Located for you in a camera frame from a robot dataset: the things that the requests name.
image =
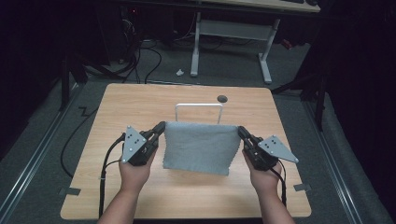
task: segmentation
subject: hand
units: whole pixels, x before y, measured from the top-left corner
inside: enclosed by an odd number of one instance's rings
[[[156,151],[148,159],[148,163],[143,166],[132,166],[131,163],[119,162],[121,175],[121,190],[139,193],[149,179],[150,167],[154,160]]]
[[[254,189],[258,194],[275,194],[277,195],[277,183],[279,178],[270,170],[259,171],[254,169],[253,164],[250,162],[248,156],[242,151],[247,163],[247,167],[250,170],[250,181]],[[279,162],[273,167],[279,174],[282,169]]]

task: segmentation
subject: gray towel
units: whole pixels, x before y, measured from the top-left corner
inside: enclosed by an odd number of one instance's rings
[[[228,175],[241,138],[237,126],[166,122],[163,168]]]

